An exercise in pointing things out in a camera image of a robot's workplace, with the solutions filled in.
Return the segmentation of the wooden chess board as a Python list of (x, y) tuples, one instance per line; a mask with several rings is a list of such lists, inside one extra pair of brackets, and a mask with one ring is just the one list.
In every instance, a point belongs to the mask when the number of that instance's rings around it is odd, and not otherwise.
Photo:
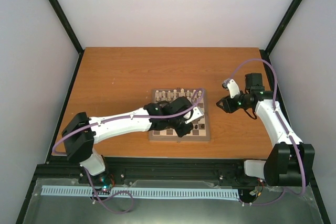
[(193, 129), (184, 137), (178, 137), (174, 129), (166, 129), (162, 131), (150, 131), (150, 141), (210, 141), (209, 119), (207, 109), (207, 98), (205, 91), (191, 89), (191, 88), (175, 88), (175, 89), (153, 89), (152, 90), (152, 102), (158, 103), (161, 101), (172, 102), (179, 97), (186, 97), (191, 103), (195, 103), (203, 95), (203, 98), (198, 103), (199, 109), (204, 115), (194, 120)]

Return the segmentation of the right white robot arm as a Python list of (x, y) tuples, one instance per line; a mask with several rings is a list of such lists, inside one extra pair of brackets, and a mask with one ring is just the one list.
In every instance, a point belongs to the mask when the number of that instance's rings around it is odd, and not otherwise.
[(262, 121), (272, 144), (265, 161), (244, 161), (245, 175), (264, 179), (270, 186), (305, 188), (312, 172), (314, 148), (293, 131), (273, 91), (265, 90), (261, 73), (246, 74), (244, 90), (233, 79), (226, 79), (222, 86), (229, 94), (216, 105), (226, 113), (251, 110), (248, 116)]

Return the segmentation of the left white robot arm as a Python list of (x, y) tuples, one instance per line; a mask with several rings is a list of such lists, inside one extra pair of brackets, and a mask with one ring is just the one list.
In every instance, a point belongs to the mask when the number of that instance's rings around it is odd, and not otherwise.
[(174, 129), (179, 137), (191, 132), (187, 122), (194, 115), (191, 102), (179, 97), (172, 102), (149, 103), (135, 111), (106, 118), (89, 118), (80, 112), (62, 131), (67, 161), (80, 164), (97, 183), (108, 180), (109, 170), (93, 146), (111, 137), (133, 132)]

